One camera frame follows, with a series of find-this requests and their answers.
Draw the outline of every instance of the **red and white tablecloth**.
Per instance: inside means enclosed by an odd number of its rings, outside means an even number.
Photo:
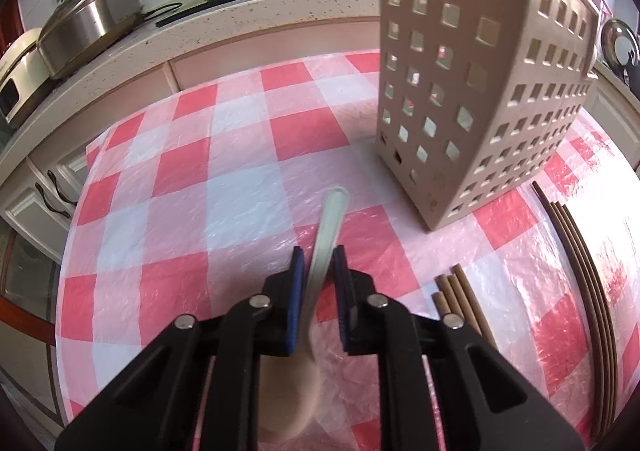
[[[324,194],[340,185],[351,193],[338,240],[350,267],[434,317],[434,277],[461,263],[500,351],[588,434],[586,316],[530,184],[426,232],[373,151],[378,67],[377,52],[356,52],[249,70],[148,106],[88,147],[58,295],[69,418],[177,315],[223,314],[296,244],[309,258]],[[537,180],[569,203],[604,280],[620,409],[640,375],[640,182],[584,110]],[[331,287],[317,319],[321,402],[305,434],[279,447],[376,449],[376,360],[343,354]]]

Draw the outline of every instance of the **speckled countertop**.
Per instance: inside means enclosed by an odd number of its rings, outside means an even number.
[[[0,154],[0,185],[57,127],[82,108],[149,69],[193,50],[271,28],[380,15],[378,0],[242,0],[135,30],[57,87]]]

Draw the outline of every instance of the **tablecloth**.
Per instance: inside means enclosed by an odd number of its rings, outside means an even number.
[[[223,314],[286,268],[296,244],[308,262],[324,194],[340,185],[351,194],[338,240],[350,267],[414,313],[435,317],[434,278],[461,263],[499,350],[588,435],[586,316],[530,182],[426,231],[372,148],[378,71],[377,52],[249,70],[148,106],[88,146],[58,294],[69,418],[177,315]],[[584,110],[536,179],[550,199],[569,204],[604,281],[620,409],[640,375],[640,183]],[[376,360],[343,354],[331,286],[316,317],[319,407],[303,435],[275,447],[377,449]]]

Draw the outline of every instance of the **cabinet handle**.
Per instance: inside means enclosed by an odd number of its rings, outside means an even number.
[[[63,195],[62,191],[58,187],[58,180],[56,179],[56,176],[53,174],[52,170],[49,169],[47,171],[47,176],[53,182],[53,185],[56,188],[56,193],[58,193],[58,196],[59,196],[60,200],[62,200],[65,204],[71,204],[73,206],[77,206],[78,205],[78,202],[74,202],[72,200],[69,200],[69,198],[67,198],[65,195]]]
[[[44,189],[38,182],[35,183],[35,188],[38,190],[38,193],[40,193],[40,196],[42,196],[42,201],[44,202],[44,205],[47,206],[47,209],[49,209],[49,211],[57,212],[58,214],[62,214],[65,218],[68,218],[69,220],[71,219],[71,214],[69,214],[68,212],[58,211],[57,209],[54,209],[53,207],[51,207],[51,205],[49,205],[49,202],[47,202],[47,199],[44,196]]]

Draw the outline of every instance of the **silver screw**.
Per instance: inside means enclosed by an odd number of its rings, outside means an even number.
[[[389,298],[382,294],[371,294],[367,297],[367,303],[376,308],[384,308],[389,304]]]
[[[265,294],[251,296],[249,304],[254,308],[267,308],[271,304],[271,298]]]
[[[196,323],[196,318],[191,314],[182,314],[175,318],[174,325],[176,328],[180,330],[188,330],[189,328],[193,328],[193,325]]]
[[[446,316],[442,318],[442,322],[445,323],[445,326],[448,326],[452,330],[462,328],[462,326],[465,324],[465,322],[462,320],[462,317],[457,314],[446,314]]]

